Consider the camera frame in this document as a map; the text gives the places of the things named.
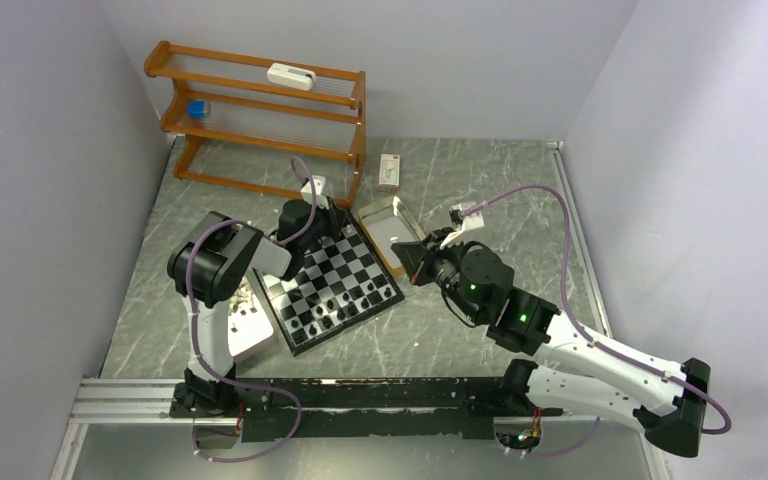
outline gray marble surface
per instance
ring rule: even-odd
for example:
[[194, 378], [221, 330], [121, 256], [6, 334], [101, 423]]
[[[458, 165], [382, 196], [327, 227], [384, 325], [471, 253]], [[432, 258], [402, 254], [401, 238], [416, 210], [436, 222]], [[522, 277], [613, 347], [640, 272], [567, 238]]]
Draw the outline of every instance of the gray marble surface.
[[[178, 180], [171, 169], [183, 148], [173, 146], [156, 204], [146, 227], [133, 278], [102, 371], [103, 378], [179, 378], [189, 352], [187, 317], [166, 261], [172, 250], [210, 210], [250, 220], [269, 231], [285, 199], [232, 188]], [[381, 153], [402, 155], [399, 197], [428, 232], [446, 226], [449, 206], [481, 201], [520, 183], [558, 187], [543, 142], [459, 139], [370, 138], [368, 161], [354, 210], [392, 195], [377, 188]], [[286, 152], [208, 142], [191, 169], [297, 187]], [[351, 182], [348, 165], [306, 158], [325, 175], [330, 191], [344, 197]], [[552, 197], [521, 192], [484, 211], [480, 240], [510, 264], [515, 284], [560, 303], [563, 216]], [[570, 262], [572, 307], [586, 325], [598, 328], [577, 258]], [[382, 377], [501, 375], [514, 354], [485, 337], [484, 328], [465, 328], [452, 317], [433, 286], [399, 285], [406, 300], [293, 357], [276, 326], [278, 340], [238, 365], [246, 377]]]

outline wooden rack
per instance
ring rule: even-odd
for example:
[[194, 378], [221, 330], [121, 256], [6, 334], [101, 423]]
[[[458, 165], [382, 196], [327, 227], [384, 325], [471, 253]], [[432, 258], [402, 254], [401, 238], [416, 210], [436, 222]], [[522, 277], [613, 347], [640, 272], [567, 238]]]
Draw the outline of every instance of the wooden rack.
[[[303, 91], [267, 83], [266, 70], [276, 62], [315, 72], [316, 85], [311, 91]], [[364, 72], [185, 47], [165, 40], [146, 58], [144, 69], [149, 77], [172, 79], [172, 102], [160, 119], [160, 127], [166, 132], [186, 135], [184, 151], [173, 169], [177, 178], [301, 198], [295, 190], [190, 171], [204, 139], [211, 138], [352, 164], [354, 173], [348, 197], [337, 199], [336, 203], [343, 207], [354, 203], [366, 160]], [[207, 74], [205, 70], [220, 75]], [[245, 91], [261, 97], [265, 94], [294, 99], [304, 106], [240, 97]], [[187, 105], [193, 100], [209, 101], [217, 115], [211, 113], [206, 120], [190, 118]], [[314, 107], [325, 104], [327, 111], [310, 108], [311, 103]], [[334, 111], [340, 109], [347, 113]]]

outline metal frame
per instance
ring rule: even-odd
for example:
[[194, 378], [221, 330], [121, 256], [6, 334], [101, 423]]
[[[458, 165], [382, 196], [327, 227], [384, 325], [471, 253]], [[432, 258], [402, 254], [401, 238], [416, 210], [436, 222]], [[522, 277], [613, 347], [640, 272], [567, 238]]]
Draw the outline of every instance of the metal frame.
[[[593, 264], [581, 231], [578, 210], [563, 167], [563, 159], [557, 149], [552, 149], [549, 154], [555, 165], [561, 192], [570, 208], [570, 217], [576, 231], [576, 235], [573, 237], [574, 245], [580, 265], [585, 272], [586, 290], [590, 298], [591, 308], [593, 308], [594, 315], [599, 321], [598, 327], [601, 327], [603, 333], [610, 337], [612, 336], [611, 328], [602, 302], [602, 294], [593, 272]], [[91, 424], [169, 424], [217, 427], [236, 425], [236, 419], [231, 417], [198, 419], [170, 417], [169, 406], [175, 385], [179, 382], [179, 379], [84, 379], [69, 416], [51, 479], [70, 480], [72, 478]], [[642, 434], [640, 439], [653, 480], [669, 480], [671, 476], [663, 452], [652, 447]]]

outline cable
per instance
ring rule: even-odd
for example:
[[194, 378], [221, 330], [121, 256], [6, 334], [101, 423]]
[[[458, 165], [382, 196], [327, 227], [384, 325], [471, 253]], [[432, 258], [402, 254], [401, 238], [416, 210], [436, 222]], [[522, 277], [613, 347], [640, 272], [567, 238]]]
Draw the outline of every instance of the cable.
[[289, 237], [283, 239], [283, 240], [273, 240], [275, 242], [275, 245], [278, 245], [279, 247], [282, 247], [293, 240], [301, 237], [304, 235], [305, 232], [307, 232], [307, 229], [310, 228], [311, 225], [313, 225], [313, 219], [316, 217], [316, 185], [313, 181], [313, 174], [310, 173], [310, 169], [307, 167], [307, 164], [304, 160], [302, 160], [298, 155], [293, 155], [293, 158], [290, 159], [290, 168], [293, 169], [293, 173], [296, 174], [296, 177], [299, 176], [298, 172], [296, 172], [296, 162], [300, 163], [302, 168], [305, 171], [305, 174], [307, 175], [307, 181], [310, 183], [310, 215], [307, 217], [307, 223], [304, 224], [304, 226], [299, 229], [298, 232], [290, 235]]
[[537, 190], [543, 190], [546, 192], [549, 192], [552, 194], [552, 196], [555, 197], [555, 199], [558, 200], [558, 203], [561, 204], [561, 210], [564, 213], [564, 252], [561, 260], [561, 303], [564, 306], [564, 310], [567, 312], [567, 315], [569, 316], [570, 323], [572, 324], [573, 328], [581, 335], [585, 340], [587, 340], [589, 343], [595, 345], [597, 348], [602, 350], [603, 352], [613, 356], [614, 358], [617, 358], [619, 360], [622, 360], [629, 365], [633, 365], [641, 370], [644, 370], [646, 372], [649, 372], [653, 375], [656, 375], [660, 378], [667, 378], [672, 383], [675, 383], [676, 385], [684, 388], [685, 390], [688, 390], [698, 396], [702, 399], [702, 401], [711, 404], [714, 409], [719, 412], [720, 416], [723, 417], [723, 426], [720, 428], [702, 428], [702, 433], [708, 434], [708, 435], [722, 435], [724, 433], [727, 433], [729, 430], [731, 430], [731, 417], [729, 416], [728, 412], [726, 412], [725, 408], [723, 408], [722, 405], [719, 404], [716, 400], [714, 400], [710, 395], [703, 392], [701, 389], [697, 388], [694, 385], [691, 385], [686, 380], [683, 380], [681, 378], [678, 378], [676, 376], [670, 375], [667, 376], [667, 373], [663, 370], [658, 370], [655, 367], [652, 367], [648, 364], [645, 364], [641, 361], [635, 360], [634, 358], [631, 358], [627, 355], [624, 355], [623, 353], [620, 353], [613, 348], [604, 345], [598, 341], [594, 341], [593, 336], [587, 333], [587, 331], [584, 329], [584, 326], [581, 325], [581, 323], [578, 321], [578, 319], [575, 318], [575, 315], [572, 313], [572, 307], [569, 304], [569, 298], [567, 293], [567, 271], [569, 269], [569, 250], [570, 250], [570, 216], [569, 216], [569, 208], [567, 208], [567, 203], [564, 201], [564, 197], [555, 190], [554, 188], [548, 186], [548, 185], [539, 185], [539, 184], [528, 184], [528, 185], [519, 185], [516, 187], [513, 187], [511, 189], [505, 190], [504, 192], [501, 192], [489, 200], [486, 200], [484, 202], [479, 203], [478, 205], [475, 205], [473, 207], [467, 208], [461, 213], [462, 217], [466, 217], [469, 215], [472, 215], [475, 212], [479, 212], [488, 206], [498, 202], [499, 200], [507, 197], [508, 195], [512, 195], [516, 192], [520, 192], [523, 190], [531, 190], [531, 189], [537, 189]]
[[[301, 164], [302, 168], [305, 171], [305, 174], [307, 174], [308, 181], [310, 182], [310, 193], [312, 197], [310, 216], [307, 219], [307, 223], [305, 223], [305, 225], [298, 232], [294, 233], [293, 235], [290, 235], [289, 237], [283, 240], [275, 241], [275, 244], [279, 246], [285, 245], [299, 238], [300, 236], [304, 235], [307, 229], [310, 228], [311, 224], [313, 223], [314, 216], [316, 215], [316, 186], [314, 185], [314, 182], [313, 182], [313, 174], [310, 173], [310, 169], [308, 168], [304, 160], [302, 160], [298, 156], [294, 156], [290, 160], [290, 165], [293, 168], [293, 172], [296, 173], [296, 176], [298, 176], [298, 173], [296, 172], [296, 169], [295, 169], [296, 162]], [[204, 453], [198, 447], [198, 439], [196, 435], [197, 432], [196, 432], [196, 429], [193, 429], [193, 435], [192, 435], [193, 454], [198, 455], [199, 457], [204, 458], [209, 462], [240, 463], [240, 462], [247, 462], [249, 460], [254, 460], [254, 459], [269, 455], [275, 450], [278, 450], [279, 448], [281, 448], [285, 443], [287, 443], [287, 441], [290, 440], [290, 438], [293, 437], [293, 435], [296, 434], [296, 430], [298, 430], [299, 425], [301, 424], [301, 421], [302, 421], [302, 404], [299, 401], [299, 398], [293, 395], [292, 392], [284, 390], [283, 388], [255, 385], [251, 383], [243, 383], [243, 382], [238, 382], [236, 380], [231, 380], [229, 378], [225, 378], [223, 375], [220, 375], [219, 372], [214, 370], [213, 367], [210, 366], [210, 364], [207, 363], [207, 361], [204, 359], [204, 356], [201, 353], [201, 347], [199, 346], [199, 342], [198, 342], [198, 315], [199, 315], [198, 301], [196, 300], [195, 294], [193, 293], [193, 265], [195, 264], [196, 254], [201, 249], [202, 245], [204, 245], [204, 242], [215, 232], [225, 227], [229, 227], [232, 225], [244, 225], [245, 223], [246, 222], [243, 222], [241, 220], [225, 220], [223, 222], [219, 222], [216, 225], [211, 226], [198, 238], [198, 240], [196, 240], [196, 243], [193, 245], [193, 248], [190, 251], [190, 256], [187, 259], [187, 269], [184, 273], [184, 286], [187, 291], [187, 298], [189, 298], [190, 300], [190, 310], [192, 311], [191, 320], [190, 320], [190, 332], [191, 332], [190, 340], [192, 342], [193, 354], [195, 355], [199, 365], [201, 365], [201, 367], [208, 374], [210, 374], [210, 376], [212, 376], [219, 382], [231, 385], [234, 388], [277, 393], [289, 398], [296, 406], [296, 420], [293, 423], [293, 426], [290, 428], [290, 432], [287, 433], [287, 435], [284, 438], [278, 440], [274, 445], [256, 454], [248, 455], [245, 457], [237, 457], [237, 458], [214, 457], [212, 455], [208, 455]]]
[[581, 440], [573, 443], [569, 447], [562, 448], [560, 450], [555, 450], [554, 452], [533, 452], [533, 453], [526, 453], [525, 458], [553, 458], [553, 457], [560, 457], [561, 455], [566, 455], [568, 453], [572, 453], [579, 448], [583, 447], [585, 443], [589, 442], [593, 439], [593, 436], [596, 435], [596, 431], [599, 429], [599, 424], [602, 422], [602, 419], [599, 417], [596, 417], [596, 420], [593, 422], [593, 426], [590, 428], [590, 432], [582, 437]]
[[449, 311], [452, 312], [452, 315], [454, 315], [455, 318], [460, 320], [461, 323], [463, 323], [464, 325], [466, 325], [469, 328], [475, 328], [475, 327], [478, 326], [478, 325], [473, 325], [473, 324], [467, 323], [466, 320], [464, 320], [463, 318], [460, 317], [460, 315], [455, 313], [455, 310], [452, 308], [451, 305], [449, 305], [449, 298], [446, 296], [446, 291], [443, 290], [442, 288], [440, 289], [440, 296], [443, 297], [443, 303], [446, 304], [446, 308], [448, 308]]
[[218, 463], [239, 463], [239, 462], [247, 462], [249, 460], [254, 460], [266, 455], [269, 455], [270, 453], [274, 452], [275, 450], [278, 450], [281, 448], [285, 443], [287, 443], [290, 438], [293, 437], [293, 435], [296, 434], [296, 430], [298, 430], [299, 425], [302, 421], [302, 405], [299, 401], [298, 397], [293, 395], [292, 392], [289, 392], [287, 390], [284, 390], [283, 388], [278, 387], [269, 387], [264, 385], [255, 385], [252, 383], [243, 383], [238, 382], [236, 380], [231, 380], [230, 378], [225, 378], [223, 375], [220, 375], [219, 372], [213, 369], [213, 367], [210, 366], [210, 364], [207, 363], [207, 361], [204, 359], [204, 356], [201, 352], [201, 347], [199, 346], [198, 342], [198, 301], [196, 300], [195, 294], [193, 293], [193, 265], [195, 264], [195, 258], [197, 256], [197, 253], [199, 249], [201, 249], [204, 242], [215, 232], [218, 230], [221, 230], [225, 227], [231, 226], [231, 225], [242, 225], [245, 224], [245, 222], [241, 220], [225, 220], [223, 222], [219, 222], [216, 225], [211, 226], [205, 232], [199, 237], [198, 240], [196, 240], [196, 243], [193, 245], [192, 251], [190, 252], [190, 256], [187, 259], [187, 269], [184, 273], [184, 286], [187, 291], [187, 298], [190, 299], [190, 310], [192, 313], [192, 318], [190, 320], [190, 339], [192, 342], [193, 347], [193, 354], [196, 357], [196, 360], [198, 361], [199, 365], [208, 373], [210, 376], [215, 378], [217, 381], [220, 381], [222, 383], [231, 385], [234, 388], [242, 388], [242, 389], [248, 389], [248, 390], [257, 390], [262, 392], [271, 392], [271, 393], [277, 393], [280, 395], [283, 395], [290, 399], [296, 406], [296, 420], [293, 423], [292, 428], [290, 428], [290, 432], [287, 433], [287, 435], [282, 438], [281, 440], [278, 440], [274, 445], [264, 449], [261, 452], [255, 453], [253, 455], [248, 455], [245, 457], [238, 457], [238, 458], [222, 458], [222, 457], [214, 457], [211, 455], [208, 455], [204, 452], [202, 452], [198, 448], [198, 441], [196, 438], [196, 432], [193, 430], [193, 454], [198, 455], [201, 458], [204, 458], [207, 461], [210, 462], [218, 462]]

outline small box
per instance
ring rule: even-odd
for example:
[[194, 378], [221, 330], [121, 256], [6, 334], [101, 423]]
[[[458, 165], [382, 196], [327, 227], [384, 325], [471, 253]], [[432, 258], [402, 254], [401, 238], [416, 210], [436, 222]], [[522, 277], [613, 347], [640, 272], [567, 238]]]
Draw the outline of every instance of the small box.
[[381, 168], [378, 170], [378, 188], [395, 192], [399, 189], [400, 155], [381, 154]]

